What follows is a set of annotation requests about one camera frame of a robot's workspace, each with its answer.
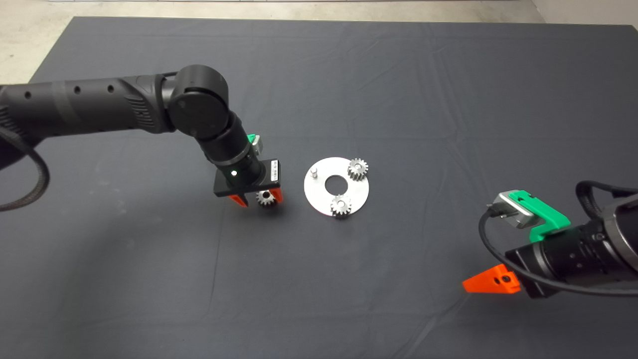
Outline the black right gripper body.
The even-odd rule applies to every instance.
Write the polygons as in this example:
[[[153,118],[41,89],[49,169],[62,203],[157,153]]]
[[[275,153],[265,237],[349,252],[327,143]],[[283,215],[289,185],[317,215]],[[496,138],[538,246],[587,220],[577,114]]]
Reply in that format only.
[[[564,259],[564,245],[557,240],[546,239],[506,251],[506,259],[520,268],[546,280],[564,282],[560,277],[560,260]],[[519,277],[526,294],[532,299],[545,299],[561,292],[535,280]]]

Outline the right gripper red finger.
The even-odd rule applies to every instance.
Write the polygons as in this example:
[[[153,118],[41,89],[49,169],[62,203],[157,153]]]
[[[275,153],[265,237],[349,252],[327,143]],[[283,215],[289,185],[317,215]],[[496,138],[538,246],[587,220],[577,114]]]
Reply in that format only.
[[[467,293],[513,295],[521,291],[517,276],[504,264],[463,280],[462,286]]]

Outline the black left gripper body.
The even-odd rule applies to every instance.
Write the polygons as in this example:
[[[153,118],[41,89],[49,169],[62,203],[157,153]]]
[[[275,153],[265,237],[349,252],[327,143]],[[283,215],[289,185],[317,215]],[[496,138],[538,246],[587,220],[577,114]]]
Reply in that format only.
[[[281,187],[281,163],[261,160],[250,152],[240,161],[216,168],[213,193],[217,197],[244,195]]]

